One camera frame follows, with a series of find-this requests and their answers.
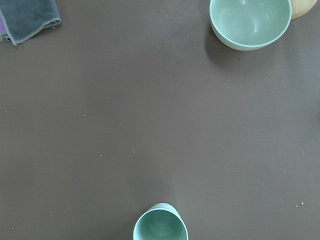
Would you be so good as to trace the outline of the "wooden stand base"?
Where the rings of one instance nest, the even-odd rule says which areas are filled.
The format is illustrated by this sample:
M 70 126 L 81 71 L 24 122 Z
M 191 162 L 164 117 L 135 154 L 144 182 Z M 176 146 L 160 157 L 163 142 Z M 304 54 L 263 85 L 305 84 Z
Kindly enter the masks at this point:
M 291 19 L 297 19 L 308 13 L 317 0 L 290 0 L 291 3 Z

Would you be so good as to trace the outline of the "grey cloth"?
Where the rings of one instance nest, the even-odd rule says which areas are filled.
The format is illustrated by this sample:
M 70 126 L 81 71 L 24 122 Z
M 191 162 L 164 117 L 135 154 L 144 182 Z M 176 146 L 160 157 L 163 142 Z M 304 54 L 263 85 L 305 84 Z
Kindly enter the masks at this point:
M 2 0 L 0 17 L 6 30 L 3 40 L 15 46 L 62 22 L 55 0 Z

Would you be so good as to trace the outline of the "green bowl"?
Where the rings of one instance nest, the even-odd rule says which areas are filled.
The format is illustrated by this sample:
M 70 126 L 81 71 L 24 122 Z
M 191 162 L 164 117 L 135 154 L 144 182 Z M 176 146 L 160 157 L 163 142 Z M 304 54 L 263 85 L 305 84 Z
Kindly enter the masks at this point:
M 211 28 L 226 46 L 253 51 L 270 45 L 287 30 L 292 17 L 289 0 L 211 0 Z

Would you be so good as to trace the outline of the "purple cloth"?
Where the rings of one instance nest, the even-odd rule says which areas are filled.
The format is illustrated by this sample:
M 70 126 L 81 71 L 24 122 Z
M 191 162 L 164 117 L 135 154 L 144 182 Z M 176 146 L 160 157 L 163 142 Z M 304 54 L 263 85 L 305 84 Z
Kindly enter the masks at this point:
M 2 41 L 7 36 L 7 32 L 3 23 L 2 18 L 0 17 L 0 40 Z

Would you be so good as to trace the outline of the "green cup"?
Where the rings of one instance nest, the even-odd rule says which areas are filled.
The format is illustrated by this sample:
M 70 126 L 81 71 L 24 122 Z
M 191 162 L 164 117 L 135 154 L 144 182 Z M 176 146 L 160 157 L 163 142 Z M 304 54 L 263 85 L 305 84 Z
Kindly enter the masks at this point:
M 168 203 L 157 203 L 135 223 L 134 240 L 187 240 L 187 227 L 178 211 Z

